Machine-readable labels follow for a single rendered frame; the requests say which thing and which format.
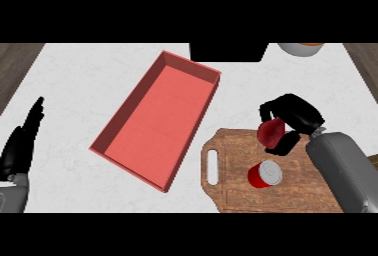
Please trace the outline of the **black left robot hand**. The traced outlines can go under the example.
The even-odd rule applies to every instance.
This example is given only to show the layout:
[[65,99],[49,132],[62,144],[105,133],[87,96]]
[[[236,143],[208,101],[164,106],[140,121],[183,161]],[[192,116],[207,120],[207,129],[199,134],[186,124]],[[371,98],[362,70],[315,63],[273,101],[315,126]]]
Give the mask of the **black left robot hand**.
[[38,133],[44,98],[40,97],[30,109],[22,126],[13,129],[0,155],[0,181],[9,181],[10,176],[27,174],[33,162],[34,141]]

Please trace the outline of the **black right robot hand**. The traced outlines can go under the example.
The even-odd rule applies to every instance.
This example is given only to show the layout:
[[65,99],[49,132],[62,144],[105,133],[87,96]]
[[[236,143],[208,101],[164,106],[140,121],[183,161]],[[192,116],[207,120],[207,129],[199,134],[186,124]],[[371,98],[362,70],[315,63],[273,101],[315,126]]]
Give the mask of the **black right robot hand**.
[[312,135],[325,120],[313,105],[297,95],[285,94],[260,105],[261,123],[276,117],[285,122],[285,135],[269,154],[285,156],[301,139],[301,134]]

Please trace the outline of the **dark red pear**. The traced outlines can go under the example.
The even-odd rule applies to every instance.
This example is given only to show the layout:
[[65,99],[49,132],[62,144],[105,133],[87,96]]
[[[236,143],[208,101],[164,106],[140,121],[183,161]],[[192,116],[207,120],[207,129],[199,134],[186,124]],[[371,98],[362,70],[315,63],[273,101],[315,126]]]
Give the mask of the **dark red pear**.
[[257,130],[257,139],[263,146],[273,149],[285,135],[285,122],[279,117],[263,122]]

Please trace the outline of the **brown wooden cutting board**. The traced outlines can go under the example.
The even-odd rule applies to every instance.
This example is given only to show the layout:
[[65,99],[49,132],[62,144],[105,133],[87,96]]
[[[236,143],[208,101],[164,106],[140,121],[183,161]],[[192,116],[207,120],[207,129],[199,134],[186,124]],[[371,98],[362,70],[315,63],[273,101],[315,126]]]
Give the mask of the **brown wooden cutting board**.
[[[341,213],[343,209],[306,153],[309,137],[286,156],[264,152],[257,131],[220,128],[202,146],[201,186],[222,213]],[[248,170],[264,160],[278,163],[282,180],[255,188]]]

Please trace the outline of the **red open box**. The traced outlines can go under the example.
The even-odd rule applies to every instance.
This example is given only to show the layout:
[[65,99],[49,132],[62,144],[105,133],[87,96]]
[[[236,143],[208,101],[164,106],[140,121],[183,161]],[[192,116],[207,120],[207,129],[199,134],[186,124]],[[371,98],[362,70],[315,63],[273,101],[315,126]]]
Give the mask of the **red open box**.
[[220,82],[220,72],[164,51],[90,150],[167,192]]

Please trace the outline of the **pale grey bowl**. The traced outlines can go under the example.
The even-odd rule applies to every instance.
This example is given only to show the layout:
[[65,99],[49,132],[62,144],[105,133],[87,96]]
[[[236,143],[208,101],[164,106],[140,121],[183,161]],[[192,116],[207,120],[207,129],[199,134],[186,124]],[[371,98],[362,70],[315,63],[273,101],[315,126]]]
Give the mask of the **pale grey bowl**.
[[319,52],[322,46],[322,43],[279,43],[281,49],[297,57],[313,56]]

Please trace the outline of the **red can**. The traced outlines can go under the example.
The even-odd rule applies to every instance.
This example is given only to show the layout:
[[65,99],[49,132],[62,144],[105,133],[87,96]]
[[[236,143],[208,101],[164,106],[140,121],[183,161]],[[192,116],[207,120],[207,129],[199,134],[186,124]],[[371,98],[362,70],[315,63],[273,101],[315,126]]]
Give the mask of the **red can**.
[[275,186],[282,181],[282,170],[278,163],[264,160],[248,170],[248,182],[255,188]]

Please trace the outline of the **black appliance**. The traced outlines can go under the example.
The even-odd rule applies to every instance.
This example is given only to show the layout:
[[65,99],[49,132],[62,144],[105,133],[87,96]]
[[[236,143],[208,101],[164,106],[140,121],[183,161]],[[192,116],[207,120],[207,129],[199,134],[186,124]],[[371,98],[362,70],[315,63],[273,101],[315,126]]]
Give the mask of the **black appliance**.
[[190,43],[190,60],[195,62],[260,62],[267,43]]

